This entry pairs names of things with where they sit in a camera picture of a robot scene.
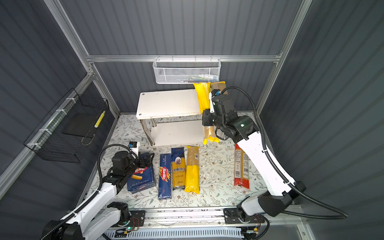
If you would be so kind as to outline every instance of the white shelf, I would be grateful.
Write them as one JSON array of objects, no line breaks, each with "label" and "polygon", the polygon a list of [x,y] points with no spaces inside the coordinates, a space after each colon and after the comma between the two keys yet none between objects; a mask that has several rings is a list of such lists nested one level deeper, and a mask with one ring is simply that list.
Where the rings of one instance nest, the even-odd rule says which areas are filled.
[{"label": "white shelf", "polygon": [[140,93],[137,119],[199,115],[195,89]]},{"label": "white shelf", "polygon": [[176,144],[193,144],[203,141],[201,120],[158,123],[152,127],[151,136],[154,147]]}]

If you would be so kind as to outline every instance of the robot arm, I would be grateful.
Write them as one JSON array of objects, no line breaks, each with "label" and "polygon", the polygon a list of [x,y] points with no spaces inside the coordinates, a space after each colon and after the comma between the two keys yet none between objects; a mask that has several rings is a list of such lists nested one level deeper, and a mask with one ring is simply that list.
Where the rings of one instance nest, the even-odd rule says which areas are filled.
[{"label": "robot arm", "polygon": [[[140,143],[130,142],[129,145],[134,155],[138,156]],[[101,179],[103,183],[101,189],[96,190],[98,194],[93,198],[91,198],[93,194],[88,194],[89,196],[79,206],[62,217],[60,221],[50,221],[43,229],[42,239],[95,240],[114,224],[124,226],[131,219],[128,205],[113,202],[113,200],[138,167],[152,165],[154,156],[154,154],[149,154],[144,158],[133,158],[130,154],[127,151],[117,152],[112,158],[113,166],[107,176]],[[96,216],[105,205],[107,208],[103,213]],[[60,228],[54,229],[58,223],[71,215],[74,216],[63,223]]]},{"label": "robot arm", "polygon": [[[239,218],[247,221],[252,215],[260,212],[276,216],[285,210],[298,194],[284,183],[265,157],[259,128],[254,121],[248,116],[237,116],[229,95],[220,94],[218,89],[214,89],[210,93],[210,100],[214,109],[207,109],[203,112],[203,125],[216,126],[227,137],[232,138],[234,143],[237,143],[251,159],[268,189],[260,196],[248,197],[239,203],[237,206]],[[301,191],[305,190],[303,183],[295,182],[273,155],[271,158],[290,183]]]}]

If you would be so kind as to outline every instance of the black cable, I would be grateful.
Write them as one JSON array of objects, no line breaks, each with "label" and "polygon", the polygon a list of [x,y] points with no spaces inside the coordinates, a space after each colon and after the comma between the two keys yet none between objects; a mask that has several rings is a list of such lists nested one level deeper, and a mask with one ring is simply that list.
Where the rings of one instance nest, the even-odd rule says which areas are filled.
[{"label": "black cable", "polygon": [[246,235],[244,234],[244,238],[245,238],[246,240],[257,240],[257,239],[260,239],[262,236],[265,235],[265,233],[266,233],[266,232],[268,231],[268,229],[269,229],[269,225],[270,225],[269,220],[268,220],[266,217],[264,217],[263,215],[260,215],[260,214],[255,214],[255,215],[265,220],[265,222],[266,222],[266,227],[265,227],[265,229],[262,231],[262,233],[258,233],[258,234],[256,235],[255,238],[247,238]]},{"label": "black cable", "polygon": [[102,236],[103,236],[106,240],[112,240],[112,239],[110,239],[107,235],[105,235],[105,233],[103,233]]},{"label": "black cable", "polygon": [[290,215],[295,215],[295,216],[299,216],[299,217],[307,217],[307,218],[315,218],[315,219],[325,219],[325,220],[336,220],[336,219],[347,218],[348,214],[346,212],[344,212],[343,210],[335,208],[335,207],[330,206],[328,204],[325,204],[323,202],[320,202],[320,201],[318,201],[318,200],[316,200],[316,199],[306,195],[305,193],[303,193],[299,189],[297,189],[292,183],[289,182],[289,180],[285,177],[285,175],[276,166],[276,164],[274,163],[274,161],[272,160],[271,156],[268,153],[268,150],[267,150],[267,147],[266,147],[266,144],[265,144],[264,129],[262,128],[262,125],[261,125],[261,123],[260,123],[260,121],[259,121],[259,119],[257,117],[256,107],[255,107],[255,104],[253,103],[251,97],[244,90],[242,90],[241,88],[234,87],[234,86],[233,87],[226,87],[226,88],[224,88],[223,91],[221,91],[221,94],[223,94],[228,89],[237,89],[237,90],[241,91],[248,98],[248,100],[250,101],[250,103],[252,105],[252,109],[253,109],[253,115],[255,117],[256,123],[257,123],[257,125],[259,127],[259,130],[260,130],[260,135],[261,135],[261,139],[262,139],[262,146],[263,146],[263,152],[266,155],[269,163],[272,165],[273,169],[282,178],[284,183],[286,183],[292,190],[294,190],[297,194],[299,194],[300,196],[304,197],[305,199],[307,199],[307,200],[313,202],[314,204],[317,204],[317,205],[319,205],[319,206],[321,206],[321,207],[323,207],[325,209],[328,209],[328,210],[331,210],[333,212],[336,212],[339,215],[312,215],[312,214],[301,214],[301,213],[291,212],[291,211],[283,211],[283,213],[290,214]]},{"label": "black cable", "polygon": [[[75,213],[79,213],[83,208],[85,208],[85,206],[87,206],[98,194],[99,194],[99,191],[101,190],[101,186],[103,185],[103,174],[101,173],[101,166],[100,166],[100,158],[101,158],[101,154],[107,149],[107,148],[110,148],[110,147],[114,147],[114,146],[118,146],[118,147],[123,147],[125,149],[128,150],[128,152],[132,155],[134,155],[136,158],[135,159],[138,159],[138,156],[136,155],[136,153],[134,153],[130,147],[127,147],[127,146],[124,146],[122,144],[111,144],[111,145],[108,145],[106,147],[104,147],[100,153],[99,153],[99,156],[97,158],[97,170],[98,170],[98,174],[99,174],[99,187],[97,188],[97,190],[92,194],[91,197],[88,198],[87,201],[85,201],[83,204],[81,204],[76,210],[75,210]],[[40,238],[40,240],[43,240],[44,238],[46,238],[48,235],[50,235],[51,233],[53,233],[54,231],[56,231],[57,229],[59,229],[64,223],[66,223],[69,219],[73,218],[75,216],[74,213],[72,213],[71,215],[69,215],[68,217],[66,217],[65,219],[61,220],[58,224],[56,224],[47,234],[45,234],[44,236],[42,236]]]}]

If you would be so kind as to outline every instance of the mesh basket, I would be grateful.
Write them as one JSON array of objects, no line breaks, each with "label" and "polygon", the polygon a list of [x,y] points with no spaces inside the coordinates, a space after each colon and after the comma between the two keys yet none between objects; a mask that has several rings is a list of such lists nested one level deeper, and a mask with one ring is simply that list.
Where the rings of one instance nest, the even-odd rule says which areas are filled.
[{"label": "mesh basket", "polygon": [[221,62],[215,61],[153,61],[156,82],[160,84],[188,84],[218,82]]},{"label": "mesh basket", "polygon": [[[43,160],[80,163],[108,109],[106,99],[76,95],[63,109],[56,110],[59,113],[45,129],[39,130],[37,141],[31,142],[33,137],[29,136],[24,145]],[[80,133],[77,124],[81,125]]]}]

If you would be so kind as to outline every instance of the spaghetti package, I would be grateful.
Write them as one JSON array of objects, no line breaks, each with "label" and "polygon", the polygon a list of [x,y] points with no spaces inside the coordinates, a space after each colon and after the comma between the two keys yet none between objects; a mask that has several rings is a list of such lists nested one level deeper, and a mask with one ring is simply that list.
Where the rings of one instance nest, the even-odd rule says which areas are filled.
[{"label": "spaghetti package", "polygon": [[225,84],[224,81],[222,81],[222,82],[211,83],[211,91],[212,91],[213,89],[219,89],[220,91],[223,91],[224,88],[226,88],[226,87],[227,87],[227,86],[226,86],[226,84]]},{"label": "spaghetti package", "polygon": [[170,199],[172,194],[170,179],[171,155],[160,154],[159,195],[158,199]]},{"label": "spaghetti package", "polygon": [[249,189],[248,155],[235,145],[235,186],[243,186]]},{"label": "spaghetti package", "polygon": [[184,191],[199,194],[199,147],[187,146],[187,149],[187,172]]},{"label": "spaghetti package", "polygon": [[172,186],[173,188],[185,187],[185,157],[184,148],[172,148]]},{"label": "spaghetti package", "polygon": [[[200,113],[203,114],[204,110],[210,109],[210,84],[211,83],[194,83],[197,99],[199,100]],[[215,129],[213,126],[203,126],[204,139],[203,143],[206,145],[208,140],[211,142],[219,142],[216,137]]]}]

